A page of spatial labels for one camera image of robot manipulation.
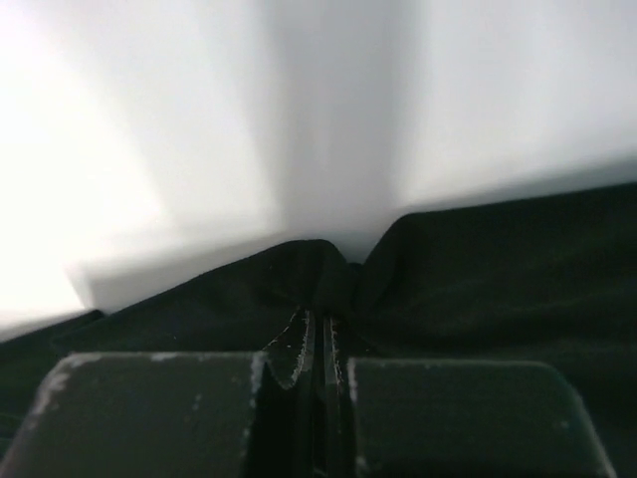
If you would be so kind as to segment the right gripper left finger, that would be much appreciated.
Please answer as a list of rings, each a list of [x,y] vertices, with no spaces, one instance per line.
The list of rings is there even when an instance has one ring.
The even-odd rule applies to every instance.
[[[316,326],[311,312],[296,310],[284,329],[264,348],[272,377],[284,390],[293,388],[314,362]]]

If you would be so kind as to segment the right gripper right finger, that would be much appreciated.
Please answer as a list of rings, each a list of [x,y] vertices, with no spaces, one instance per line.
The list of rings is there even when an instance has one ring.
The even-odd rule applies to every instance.
[[[343,352],[344,331],[341,322],[329,317],[323,322],[323,358],[325,386],[343,388],[345,383]]]

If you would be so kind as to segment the black t shirt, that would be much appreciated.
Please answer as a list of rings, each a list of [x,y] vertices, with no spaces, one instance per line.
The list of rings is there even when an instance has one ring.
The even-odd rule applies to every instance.
[[[348,324],[388,356],[544,360],[580,390],[606,443],[636,443],[632,183],[398,219],[362,264],[286,242],[119,312],[1,348],[1,442],[73,352],[259,350],[294,314]]]

